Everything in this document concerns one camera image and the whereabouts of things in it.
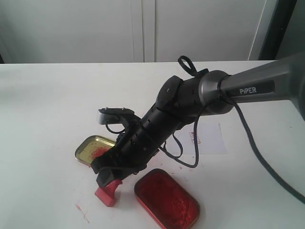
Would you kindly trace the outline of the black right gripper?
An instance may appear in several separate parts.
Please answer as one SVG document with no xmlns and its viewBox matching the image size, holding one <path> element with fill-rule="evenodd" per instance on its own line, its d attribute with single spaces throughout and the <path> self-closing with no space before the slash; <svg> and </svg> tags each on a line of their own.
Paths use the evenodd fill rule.
<svg viewBox="0 0 305 229">
<path fill-rule="evenodd" d="M 115 146 L 92 161 L 98 186 L 106 187 L 117 178 L 145 169 L 162 143 L 186 124 L 187 108 L 151 107 L 142 118 L 134 114 L 122 124 L 125 130 Z"/>
</svg>

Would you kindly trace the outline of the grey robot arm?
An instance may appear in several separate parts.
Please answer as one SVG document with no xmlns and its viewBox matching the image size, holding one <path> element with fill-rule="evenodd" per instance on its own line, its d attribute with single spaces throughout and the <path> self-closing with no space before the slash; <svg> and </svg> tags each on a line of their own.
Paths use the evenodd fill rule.
<svg viewBox="0 0 305 229">
<path fill-rule="evenodd" d="M 199 116 L 229 112 L 232 105 L 227 99 L 236 103 L 289 100 L 304 115 L 305 54 L 301 52 L 233 75 L 204 70 L 188 80 L 172 76 L 141 118 L 126 108 L 100 109 L 99 123 L 122 124 L 124 133 L 113 148 L 92 161 L 97 184 L 105 187 L 144 170 L 172 133 Z"/>
</svg>

